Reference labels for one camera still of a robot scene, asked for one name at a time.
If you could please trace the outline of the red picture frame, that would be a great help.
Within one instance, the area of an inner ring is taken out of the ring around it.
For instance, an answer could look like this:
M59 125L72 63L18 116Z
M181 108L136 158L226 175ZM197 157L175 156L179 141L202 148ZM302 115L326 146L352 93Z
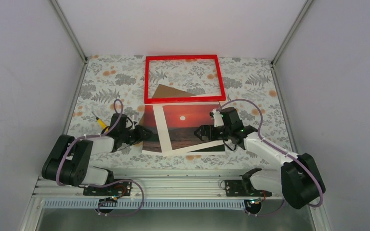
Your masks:
M196 97L169 97L169 98L149 98L149 66L151 61L166 61L166 60L214 60L217 75L220 95L217 96L196 96ZM223 78L220 70L218 55L216 54L193 54L193 55L159 55L145 57L145 80L144 80L144 103L158 104L158 103L193 103L193 102L218 102L226 99L226 93L223 83Z

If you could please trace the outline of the yellow handled screwdriver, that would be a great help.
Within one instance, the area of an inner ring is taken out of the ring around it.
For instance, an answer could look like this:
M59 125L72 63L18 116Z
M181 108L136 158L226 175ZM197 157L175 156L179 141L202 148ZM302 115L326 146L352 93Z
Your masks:
M102 134L107 132L108 131L108 128L109 126L106 125L106 123L100 119L93 111L91 111L91 113L93 114L93 116L95 117L95 120L97 121L97 123L100 125L100 127L102 128Z

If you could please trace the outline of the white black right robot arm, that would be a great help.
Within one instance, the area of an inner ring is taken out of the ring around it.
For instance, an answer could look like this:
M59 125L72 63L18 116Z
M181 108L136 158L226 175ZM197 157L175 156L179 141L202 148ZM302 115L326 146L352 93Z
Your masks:
M246 126L235 108L210 112L213 125L201 125L194 134L204 141L230 141L235 147L252 152L271 164L273 170L254 168L242 175L241 188L253 196L259 191L282 196L293 208L319 207L326 191L314 158L282 149L261 135L259 129Z

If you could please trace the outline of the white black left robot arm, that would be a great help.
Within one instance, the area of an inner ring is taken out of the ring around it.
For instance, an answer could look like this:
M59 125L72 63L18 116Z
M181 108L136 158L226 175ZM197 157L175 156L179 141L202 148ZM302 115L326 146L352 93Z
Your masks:
M110 125L95 135L60 135L43 164L41 175L58 185L95 186L103 195L113 192L110 170L90 165L93 154L116 152L123 144L132 146L150 139L153 132L135 124L125 114L115 113Z

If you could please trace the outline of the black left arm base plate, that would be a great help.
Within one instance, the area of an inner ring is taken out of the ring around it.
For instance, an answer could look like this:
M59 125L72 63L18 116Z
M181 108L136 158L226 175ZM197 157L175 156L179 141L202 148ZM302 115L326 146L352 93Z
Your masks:
M132 189L131 182L117 183L108 187L87 187L83 190L84 196L105 196L105 197L121 197L130 196Z

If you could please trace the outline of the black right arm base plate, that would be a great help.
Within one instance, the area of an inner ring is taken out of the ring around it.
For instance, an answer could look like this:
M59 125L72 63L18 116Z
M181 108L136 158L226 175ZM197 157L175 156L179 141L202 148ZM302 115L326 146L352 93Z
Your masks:
M263 197L272 196L271 192L254 189L251 184L242 180L224 180L224 190L227 197Z

